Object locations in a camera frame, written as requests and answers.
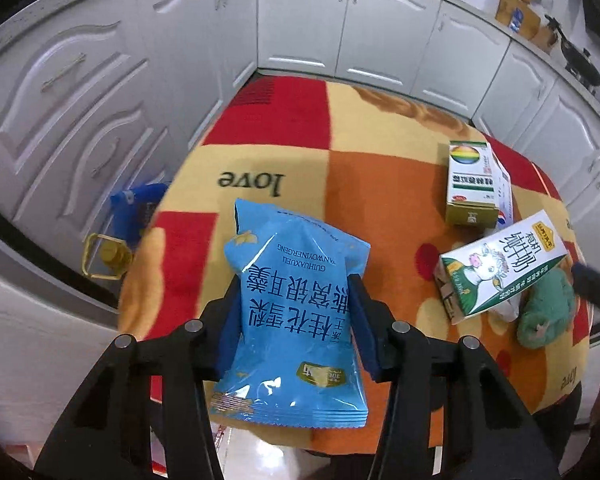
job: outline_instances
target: food packet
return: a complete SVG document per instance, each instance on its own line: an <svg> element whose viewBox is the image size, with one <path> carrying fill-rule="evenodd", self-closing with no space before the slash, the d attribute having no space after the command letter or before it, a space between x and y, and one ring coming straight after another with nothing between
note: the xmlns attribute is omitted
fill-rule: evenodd
<svg viewBox="0 0 600 480"><path fill-rule="evenodd" d="M224 254L240 276L242 336L211 413L306 428L358 428L368 409L349 322L347 275L370 246L319 220L236 200Z"/></svg>

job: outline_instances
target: checkered tablecloth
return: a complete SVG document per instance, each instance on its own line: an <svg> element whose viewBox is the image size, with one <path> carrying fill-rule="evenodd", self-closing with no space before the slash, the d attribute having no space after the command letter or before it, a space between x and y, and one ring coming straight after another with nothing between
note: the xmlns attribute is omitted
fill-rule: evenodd
<svg viewBox="0 0 600 480"><path fill-rule="evenodd" d="M532 412L570 393L589 346L587 304L551 345L529 350L516 324L483 314L451 326L432 280L438 254L480 237L445 224L450 139L483 135L449 114L338 83L264 77L243 88L193 150L145 233L120 297L121 332L169 333L224 295L232 278L222 247L235 235L234 201L271 202L319 218L371 244L364 276L370 295L425 334L480 338ZM549 178L490 139L510 173L516 220L545 209L570 256L579 252L568 213ZM356 430L306 430L231 422L272 444L330 454L373 453L388 384L365 374L369 416ZM161 399L160 381L152 397ZM442 442L432 414L430 444Z"/></svg>

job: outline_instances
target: rainbow logo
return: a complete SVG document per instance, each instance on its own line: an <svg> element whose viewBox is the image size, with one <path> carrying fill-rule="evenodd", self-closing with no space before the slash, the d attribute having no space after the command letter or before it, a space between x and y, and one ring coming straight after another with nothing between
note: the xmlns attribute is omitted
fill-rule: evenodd
<svg viewBox="0 0 600 480"><path fill-rule="evenodd" d="M480 153L471 146L456 146L451 150L451 158L460 164L473 164L480 160Z"/></svg>

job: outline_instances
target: yellow tag logo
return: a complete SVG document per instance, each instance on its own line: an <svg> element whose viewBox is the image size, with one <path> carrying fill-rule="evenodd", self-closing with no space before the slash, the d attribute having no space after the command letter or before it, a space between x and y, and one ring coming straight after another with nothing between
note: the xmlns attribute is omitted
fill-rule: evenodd
<svg viewBox="0 0 600 480"><path fill-rule="evenodd" d="M544 247L545 251L548 252L552 249L555 249L554 232L549 227L544 225L542 222L536 222L532 225L532 228L538 235L538 239L540 240L540 243Z"/></svg>

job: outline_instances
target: red dot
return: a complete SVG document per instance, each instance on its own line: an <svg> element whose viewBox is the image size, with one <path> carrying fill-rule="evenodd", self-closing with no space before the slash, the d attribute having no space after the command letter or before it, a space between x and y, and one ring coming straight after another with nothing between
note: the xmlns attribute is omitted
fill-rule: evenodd
<svg viewBox="0 0 600 480"><path fill-rule="evenodd" d="M433 280L433 269L440 259L440 253L434 244L422 244L416 251L416 270L423 280Z"/></svg>
<svg viewBox="0 0 600 480"><path fill-rule="evenodd" d="M496 364L500 367L505 377L509 377L511 374L511 354L506 350L500 350L498 357L496 357Z"/></svg>

